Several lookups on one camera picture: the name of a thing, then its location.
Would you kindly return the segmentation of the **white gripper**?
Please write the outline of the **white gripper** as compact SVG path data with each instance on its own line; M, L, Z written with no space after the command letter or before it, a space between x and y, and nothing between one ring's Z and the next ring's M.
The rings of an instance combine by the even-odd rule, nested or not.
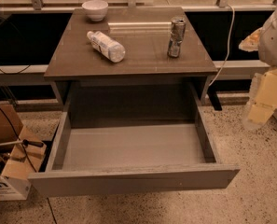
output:
M247 52L258 51L261 30L262 28L258 28L247 36L240 43L239 49ZM264 126L273 115L273 110L277 109L277 68L262 76L255 101L263 107L248 102L242 114L242 125L249 131Z

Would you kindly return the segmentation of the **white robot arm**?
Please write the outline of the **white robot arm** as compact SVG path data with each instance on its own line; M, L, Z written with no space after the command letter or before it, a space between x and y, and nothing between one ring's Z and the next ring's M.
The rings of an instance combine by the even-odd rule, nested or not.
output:
M239 45L243 51L257 51L259 60L270 66L264 74L255 73L244 108L242 124L246 130L262 127L277 109L277 8Z

